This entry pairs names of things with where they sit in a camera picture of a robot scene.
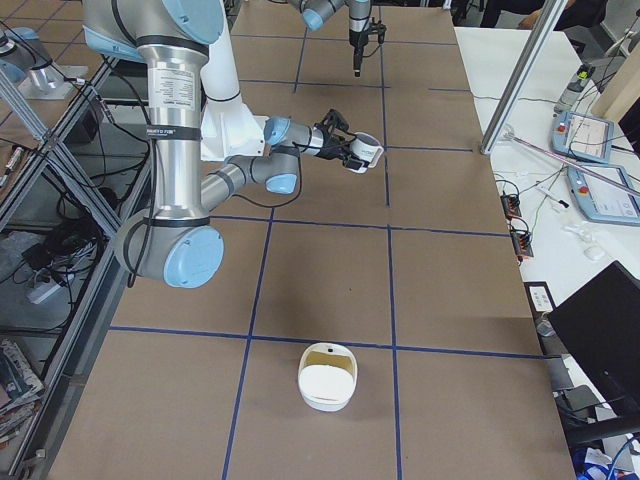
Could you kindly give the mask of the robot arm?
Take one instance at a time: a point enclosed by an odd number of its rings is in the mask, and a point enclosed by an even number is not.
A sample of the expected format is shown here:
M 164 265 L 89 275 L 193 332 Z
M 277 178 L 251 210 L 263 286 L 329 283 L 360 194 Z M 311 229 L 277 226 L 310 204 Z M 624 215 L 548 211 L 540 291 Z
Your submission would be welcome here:
M 348 41 L 353 48 L 353 72 L 361 76 L 362 63 L 368 55 L 365 47 L 371 36 L 375 36 L 378 46 L 384 43 L 387 26 L 372 16 L 373 5 L 366 0 L 289 0 L 287 4 L 295 8 L 305 26 L 315 32 L 325 26 L 329 20 L 344 7 L 348 10 Z
M 152 200 L 119 229 L 115 252 L 130 273 L 176 288 L 208 282 L 224 255 L 210 212 L 248 184 L 289 194 L 302 155 L 374 167 L 376 140 L 330 111 L 312 126 L 256 117 L 242 100 L 220 1 L 87 1 L 94 51 L 147 67 Z

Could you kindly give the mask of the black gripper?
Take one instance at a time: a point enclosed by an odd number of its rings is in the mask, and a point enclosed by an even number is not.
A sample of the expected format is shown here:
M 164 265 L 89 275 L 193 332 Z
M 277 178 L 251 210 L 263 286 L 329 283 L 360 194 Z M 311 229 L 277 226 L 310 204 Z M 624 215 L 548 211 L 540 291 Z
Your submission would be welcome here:
M 353 53 L 353 71 L 355 77 L 361 76 L 361 64 L 368 55 L 364 53 L 365 46 L 369 43 L 369 37 L 374 35 L 377 43 L 381 46 L 385 41 L 385 25 L 381 21 L 375 19 L 366 20 L 356 29 L 349 30 L 349 43 L 354 49 Z
M 347 150 L 358 147 L 359 135 L 349 138 L 341 135 L 348 134 L 349 124 L 344 116 L 335 109 L 330 109 L 324 118 L 314 124 L 313 140 L 319 141 L 313 146 L 314 156 L 326 160 L 340 159 L 343 166 L 350 171 L 364 171 L 365 163 L 357 157 L 347 157 Z

